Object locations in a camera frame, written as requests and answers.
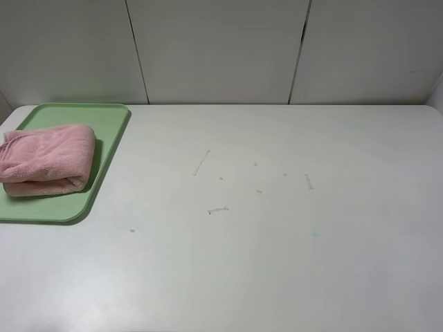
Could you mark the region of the pink terry towel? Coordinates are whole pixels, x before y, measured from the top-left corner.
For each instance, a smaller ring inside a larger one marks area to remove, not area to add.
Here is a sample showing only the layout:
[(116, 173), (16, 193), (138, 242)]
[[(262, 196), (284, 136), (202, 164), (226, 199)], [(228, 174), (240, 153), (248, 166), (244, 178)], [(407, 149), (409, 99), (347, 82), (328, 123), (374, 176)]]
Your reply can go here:
[(96, 136), (85, 124), (3, 135), (1, 183), (8, 196), (53, 196), (82, 191), (89, 181)]

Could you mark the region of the green plastic tray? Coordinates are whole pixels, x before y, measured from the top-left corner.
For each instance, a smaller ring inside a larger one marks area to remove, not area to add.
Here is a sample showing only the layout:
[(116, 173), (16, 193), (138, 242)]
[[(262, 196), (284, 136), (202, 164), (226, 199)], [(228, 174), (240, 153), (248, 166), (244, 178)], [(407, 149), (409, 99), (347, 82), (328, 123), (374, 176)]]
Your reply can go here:
[(89, 182), (82, 192), (13, 198), (1, 190), (1, 222), (73, 225), (81, 221), (95, 201), (130, 117), (130, 110), (122, 104), (46, 103), (33, 107), (20, 123), (4, 122), (1, 133), (81, 123), (94, 130), (96, 152)]

